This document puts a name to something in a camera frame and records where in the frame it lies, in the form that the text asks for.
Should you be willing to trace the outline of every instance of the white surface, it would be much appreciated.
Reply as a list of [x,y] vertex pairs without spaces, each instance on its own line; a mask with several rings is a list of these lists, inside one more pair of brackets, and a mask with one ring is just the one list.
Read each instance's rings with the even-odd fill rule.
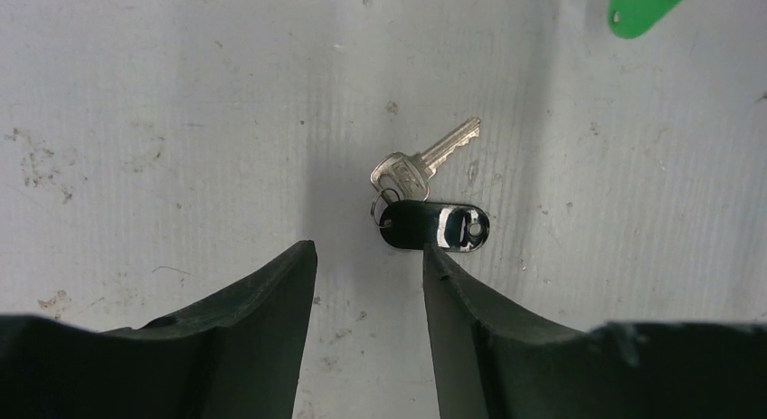
[[478,115],[432,180],[491,214],[469,272],[578,329],[767,319],[767,0],[606,4],[0,0],[3,311],[136,327],[310,238],[295,416],[437,417],[367,177]]

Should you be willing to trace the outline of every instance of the key ring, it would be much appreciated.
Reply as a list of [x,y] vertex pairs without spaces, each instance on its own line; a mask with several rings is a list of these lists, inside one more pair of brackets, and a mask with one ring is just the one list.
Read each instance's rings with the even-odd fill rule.
[[372,205],[370,205],[370,216],[371,216],[371,217],[373,217],[373,223],[374,223],[376,226],[378,226],[378,228],[379,228],[379,229],[385,229],[385,228],[387,228],[387,227],[392,227],[392,225],[391,225],[391,224],[388,224],[388,225],[381,225],[381,224],[379,224],[379,223],[378,223],[378,221],[377,221],[377,220],[375,220],[375,208],[378,206],[378,201],[379,201],[379,200],[381,200],[381,198],[384,196],[384,193],[386,193],[387,191],[391,191],[391,192],[394,192],[394,195],[396,195],[396,196],[397,196],[397,202],[399,202],[400,200],[402,200],[402,199],[400,198],[400,194],[399,194],[399,193],[397,193],[397,190],[395,190],[395,189],[393,189],[393,188],[382,188],[381,190],[379,190],[379,191],[378,191],[378,194],[376,194],[376,195],[375,195],[375,198],[373,199],[373,204],[372,204]]

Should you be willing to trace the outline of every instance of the silver key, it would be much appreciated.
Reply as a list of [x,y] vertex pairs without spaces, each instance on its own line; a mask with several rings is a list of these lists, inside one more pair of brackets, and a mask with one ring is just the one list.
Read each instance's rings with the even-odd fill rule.
[[[394,152],[375,167],[370,183],[376,190],[383,191],[381,180],[388,176],[397,185],[396,189],[403,199],[426,200],[429,197],[429,179],[456,148],[479,136],[479,122],[479,118],[470,118],[422,153],[407,156]],[[381,193],[381,197],[387,204],[393,202],[386,192]]]

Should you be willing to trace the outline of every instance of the green object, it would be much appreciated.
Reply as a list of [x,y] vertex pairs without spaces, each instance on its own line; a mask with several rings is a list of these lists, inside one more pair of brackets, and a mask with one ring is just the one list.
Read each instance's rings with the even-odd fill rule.
[[610,0],[607,23],[623,39],[644,34],[682,0]]

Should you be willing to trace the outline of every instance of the black plastic tag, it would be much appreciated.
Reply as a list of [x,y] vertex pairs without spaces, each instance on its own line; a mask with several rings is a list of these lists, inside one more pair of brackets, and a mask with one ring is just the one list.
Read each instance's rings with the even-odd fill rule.
[[490,220],[474,205],[402,200],[387,206],[381,236],[398,249],[423,250],[437,244],[446,252],[472,252],[488,240]]

